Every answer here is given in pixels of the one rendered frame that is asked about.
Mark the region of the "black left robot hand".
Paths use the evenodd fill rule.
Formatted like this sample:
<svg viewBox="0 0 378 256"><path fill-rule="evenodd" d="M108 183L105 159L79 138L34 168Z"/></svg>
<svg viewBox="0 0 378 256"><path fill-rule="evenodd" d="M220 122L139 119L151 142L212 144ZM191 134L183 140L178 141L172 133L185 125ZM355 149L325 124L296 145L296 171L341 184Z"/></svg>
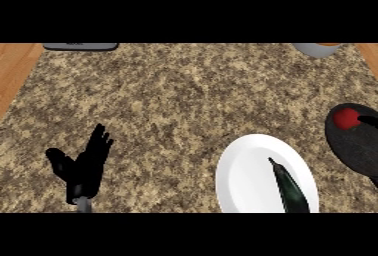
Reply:
<svg viewBox="0 0 378 256"><path fill-rule="evenodd" d="M54 173L67 184L67 203L71 205L79 203L82 197L92 199L98 195L113 143L105 126L98 124L77 159L58 148L46 150Z"/></svg>

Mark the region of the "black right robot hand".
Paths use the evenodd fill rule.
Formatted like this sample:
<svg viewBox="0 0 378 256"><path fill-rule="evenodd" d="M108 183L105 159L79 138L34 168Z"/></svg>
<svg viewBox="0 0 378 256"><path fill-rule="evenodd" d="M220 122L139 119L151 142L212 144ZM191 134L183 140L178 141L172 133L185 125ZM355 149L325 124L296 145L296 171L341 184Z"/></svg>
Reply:
<svg viewBox="0 0 378 256"><path fill-rule="evenodd" d="M378 118L374 116L361 115L358 120L378 129Z"/></svg>

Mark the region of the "red tomato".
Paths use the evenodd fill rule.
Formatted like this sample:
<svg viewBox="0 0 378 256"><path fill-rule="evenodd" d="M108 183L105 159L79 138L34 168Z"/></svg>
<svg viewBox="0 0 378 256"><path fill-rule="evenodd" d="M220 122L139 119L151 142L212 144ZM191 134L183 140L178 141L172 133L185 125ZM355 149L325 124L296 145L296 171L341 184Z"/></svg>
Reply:
<svg viewBox="0 0 378 256"><path fill-rule="evenodd" d="M333 121L339 129L350 130L361 125L361 113L353 108L339 109L333 116Z"/></svg>

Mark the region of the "black round pan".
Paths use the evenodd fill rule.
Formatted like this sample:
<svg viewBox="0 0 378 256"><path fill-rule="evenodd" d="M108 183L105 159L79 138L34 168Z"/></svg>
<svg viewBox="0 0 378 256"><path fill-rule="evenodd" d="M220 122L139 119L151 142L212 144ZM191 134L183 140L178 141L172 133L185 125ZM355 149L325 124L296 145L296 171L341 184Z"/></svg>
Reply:
<svg viewBox="0 0 378 256"><path fill-rule="evenodd" d="M339 109L353 108L361 115L378 118L378 111L358 103L343 103L333 107L325 119L325 138L331 150L343 164L365 175L378 188L378 129L361 122L350 129L337 128L333 116Z"/></svg>

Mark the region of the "white oval plate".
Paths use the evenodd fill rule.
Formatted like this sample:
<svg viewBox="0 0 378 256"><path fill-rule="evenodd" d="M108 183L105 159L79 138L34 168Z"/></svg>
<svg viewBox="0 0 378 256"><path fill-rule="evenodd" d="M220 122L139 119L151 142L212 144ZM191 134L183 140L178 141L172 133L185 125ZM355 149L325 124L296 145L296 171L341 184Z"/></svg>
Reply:
<svg viewBox="0 0 378 256"><path fill-rule="evenodd" d="M216 195L223 213L284 213L274 165L281 164L305 194L309 210L319 212L316 182L294 148L276 137L250 134L226 147L216 169Z"/></svg>

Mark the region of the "grey round pot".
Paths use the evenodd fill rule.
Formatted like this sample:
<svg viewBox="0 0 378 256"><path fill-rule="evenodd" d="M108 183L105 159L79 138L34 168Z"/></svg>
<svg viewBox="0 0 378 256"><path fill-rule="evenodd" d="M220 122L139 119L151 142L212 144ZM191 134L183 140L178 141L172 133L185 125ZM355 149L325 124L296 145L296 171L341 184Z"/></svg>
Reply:
<svg viewBox="0 0 378 256"><path fill-rule="evenodd" d="M294 43L296 49L315 58L325 58L333 55L340 46L340 43Z"/></svg>

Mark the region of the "dark green cucumber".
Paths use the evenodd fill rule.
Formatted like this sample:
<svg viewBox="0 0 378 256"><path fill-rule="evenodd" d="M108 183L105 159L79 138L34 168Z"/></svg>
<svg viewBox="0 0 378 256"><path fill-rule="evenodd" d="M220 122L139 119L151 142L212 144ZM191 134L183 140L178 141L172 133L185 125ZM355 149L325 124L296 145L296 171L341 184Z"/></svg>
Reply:
<svg viewBox="0 0 378 256"><path fill-rule="evenodd" d="M309 213L310 207L300 186L282 164L272 157L269 162L274 167L274 174L287 213Z"/></svg>

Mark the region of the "grey flat appliance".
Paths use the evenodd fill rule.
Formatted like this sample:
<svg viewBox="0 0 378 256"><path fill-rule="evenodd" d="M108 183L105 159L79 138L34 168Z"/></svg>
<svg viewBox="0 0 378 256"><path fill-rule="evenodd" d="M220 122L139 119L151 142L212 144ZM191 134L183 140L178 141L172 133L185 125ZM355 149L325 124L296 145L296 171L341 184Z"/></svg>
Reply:
<svg viewBox="0 0 378 256"><path fill-rule="evenodd" d="M43 47L55 51L113 51L118 43L43 43Z"/></svg>

